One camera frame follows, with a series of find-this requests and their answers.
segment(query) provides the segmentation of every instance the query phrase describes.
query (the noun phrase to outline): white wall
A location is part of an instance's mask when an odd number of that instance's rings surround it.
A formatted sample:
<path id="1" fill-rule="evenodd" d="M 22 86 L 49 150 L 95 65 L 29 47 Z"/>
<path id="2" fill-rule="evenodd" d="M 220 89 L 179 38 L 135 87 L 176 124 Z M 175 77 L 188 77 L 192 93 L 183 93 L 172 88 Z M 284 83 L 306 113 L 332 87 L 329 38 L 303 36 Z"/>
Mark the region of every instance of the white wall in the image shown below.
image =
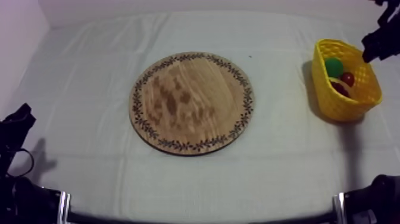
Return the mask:
<path id="1" fill-rule="evenodd" d="M 48 30 L 37 0 L 0 0 L 0 120 Z"/>
<path id="2" fill-rule="evenodd" d="M 376 23 L 384 8 L 368 0 L 39 0 L 51 26 L 101 18 L 193 10 L 250 10 Z"/>

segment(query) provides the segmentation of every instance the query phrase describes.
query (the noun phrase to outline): yellow basket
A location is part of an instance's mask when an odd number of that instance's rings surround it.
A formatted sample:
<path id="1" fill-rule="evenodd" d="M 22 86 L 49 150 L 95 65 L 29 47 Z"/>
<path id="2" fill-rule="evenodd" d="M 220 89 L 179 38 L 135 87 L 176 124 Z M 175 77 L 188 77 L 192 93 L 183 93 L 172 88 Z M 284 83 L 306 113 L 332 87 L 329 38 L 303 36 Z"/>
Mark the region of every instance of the yellow basket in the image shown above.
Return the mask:
<path id="1" fill-rule="evenodd" d="M 330 84 L 325 59 L 332 57 L 341 60 L 344 71 L 354 75 L 354 86 L 348 91 L 351 98 L 336 92 Z M 371 65 L 363 61 L 360 50 L 342 41 L 322 39 L 316 43 L 312 79 L 321 112 L 336 121 L 357 120 L 382 101 L 382 92 Z"/>

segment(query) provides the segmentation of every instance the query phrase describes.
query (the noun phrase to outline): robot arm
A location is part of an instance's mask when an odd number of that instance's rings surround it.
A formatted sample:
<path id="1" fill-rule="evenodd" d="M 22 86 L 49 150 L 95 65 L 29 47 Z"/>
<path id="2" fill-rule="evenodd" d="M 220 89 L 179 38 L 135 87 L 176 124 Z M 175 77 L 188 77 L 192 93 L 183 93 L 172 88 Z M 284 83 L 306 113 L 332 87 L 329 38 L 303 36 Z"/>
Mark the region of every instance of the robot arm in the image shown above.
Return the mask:
<path id="1" fill-rule="evenodd" d="M 377 5 L 382 5 L 383 1 L 387 1 L 387 9 L 378 19 L 379 29 L 368 34 L 362 39 L 364 52 L 362 58 L 366 63 L 379 57 L 384 60 L 392 55 L 400 53 L 400 15 L 396 13 L 389 21 L 390 16 L 399 6 L 400 0 L 375 0 Z"/>

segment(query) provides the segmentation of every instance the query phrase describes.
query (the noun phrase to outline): wooden plate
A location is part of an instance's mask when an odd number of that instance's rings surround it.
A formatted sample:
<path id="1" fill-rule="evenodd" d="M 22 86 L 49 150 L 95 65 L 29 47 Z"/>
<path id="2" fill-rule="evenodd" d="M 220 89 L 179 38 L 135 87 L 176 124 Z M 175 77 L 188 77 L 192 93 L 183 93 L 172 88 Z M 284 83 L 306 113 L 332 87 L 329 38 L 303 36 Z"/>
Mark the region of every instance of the wooden plate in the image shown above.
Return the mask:
<path id="1" fill-rule="evenodd" d="M 166 57 L 146 69 L 129 98 L 140 137 L 176 155 L 201 155 L 234 141 L 247 127 L 254 94 L 229 60 L 203 52 Z"/>

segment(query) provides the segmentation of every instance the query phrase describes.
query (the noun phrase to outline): table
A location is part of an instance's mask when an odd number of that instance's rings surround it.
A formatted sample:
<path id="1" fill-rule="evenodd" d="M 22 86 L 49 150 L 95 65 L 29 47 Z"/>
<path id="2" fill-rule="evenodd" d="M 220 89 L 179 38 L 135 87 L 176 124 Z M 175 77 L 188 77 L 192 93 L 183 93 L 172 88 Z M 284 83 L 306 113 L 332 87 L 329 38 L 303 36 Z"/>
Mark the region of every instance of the table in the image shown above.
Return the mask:
<path id="1" fill-rule="evenodd" d="M 374 61 L 383 102 L 360 123 L 319 116 L 314 44 L 362 49 L 376 25 L 246 11 L 159 13 L 51 30 L 7 107 L 28 102 L 37 122 L 24 147 L 31 179 L 73 195 L 73 210 L 163 222 L 249 222 L 325 212 L 331 197 L 400 174 L 399 58 Z M 230 146 L 176 157 L 145 144 L 128 117 L 136 78 L 170 54 L 205 51 L 237 64 L 254 116 Z M 18 155 L 17 172 L 27 157 Z"/>

